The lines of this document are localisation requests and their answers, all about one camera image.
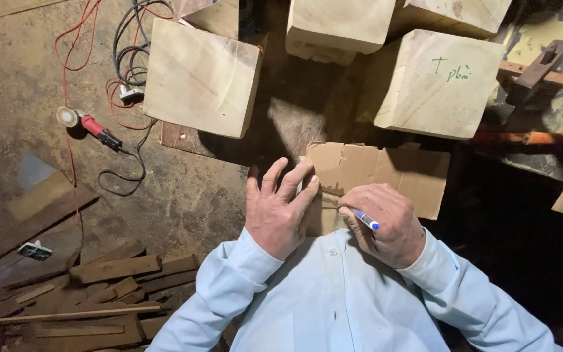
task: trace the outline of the red angle grinder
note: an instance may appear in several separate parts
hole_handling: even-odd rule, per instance
[[[56,112],[56,118],[60,124],[69,128],[81,125],[84,129],[95,136],[103,145],[107,145],[115,152],[121,150],[123,142],[116,138],[104,126],[101,126],[94,118],[80,110],[71,109],[69,107],[59,107]]]

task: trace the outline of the left hand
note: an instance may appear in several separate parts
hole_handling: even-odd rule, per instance
[[[255,243],[278,260],[286,260],[305,239],[305,227],[301,220],[308,205],[316,196],[320,182],[312,176],[304,189],[290,201],[299,183],[314,166],[303,161],[288,172],[277,190],[277,180],[288,165],[288,159],[281,158],[262,178],[262,189],[258,188],[258,169],[252,166],[246,181],[246,223],[245,228]]]

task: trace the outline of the cardboard sheet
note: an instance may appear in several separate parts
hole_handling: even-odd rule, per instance
[[[449,153],[314,141],[307,147],[306,158],[314,163],[324,193],[343,196],[356,186],[388,183],[411,199],[416,216],[438,218]],[[322,200],[322,209],[332,208],[330,198]]]

